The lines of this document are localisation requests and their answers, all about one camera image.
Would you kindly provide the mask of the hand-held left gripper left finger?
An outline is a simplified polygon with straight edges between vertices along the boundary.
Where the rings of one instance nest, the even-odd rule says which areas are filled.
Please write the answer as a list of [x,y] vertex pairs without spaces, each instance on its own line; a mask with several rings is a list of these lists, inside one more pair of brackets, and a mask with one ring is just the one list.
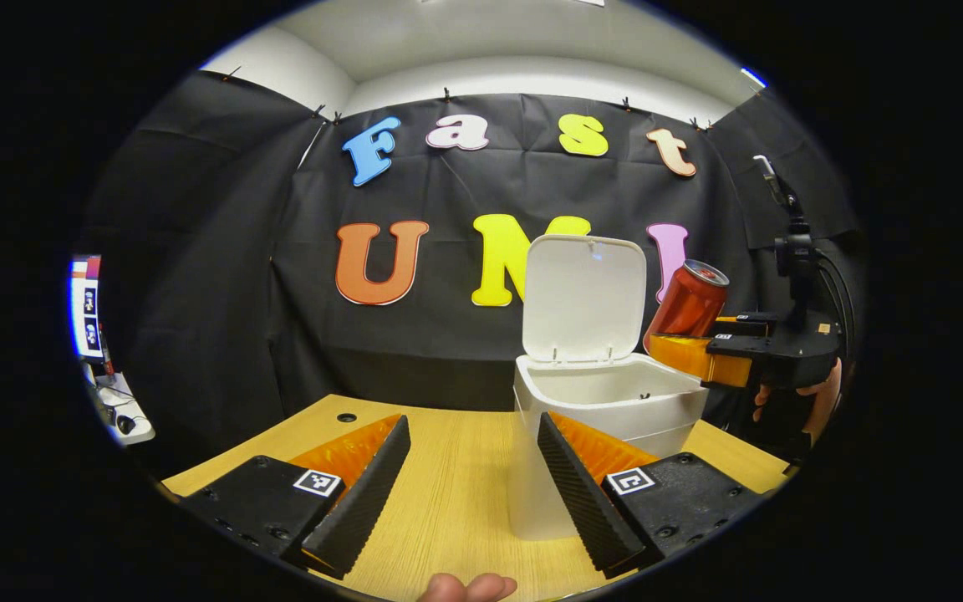
[[253,551],[343,579],[385,510],[409,450],[409,420],[393,414],[289,462],[255,455],[179,504]]

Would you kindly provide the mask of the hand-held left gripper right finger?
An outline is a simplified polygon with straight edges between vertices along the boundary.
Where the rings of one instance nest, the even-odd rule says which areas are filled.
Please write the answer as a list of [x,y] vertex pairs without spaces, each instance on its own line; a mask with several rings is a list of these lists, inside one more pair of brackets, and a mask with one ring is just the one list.
[[555,412],[540,416],[538,449],[594,568],[608,579],[699,548],[765,499],[699,455],[660,458]]

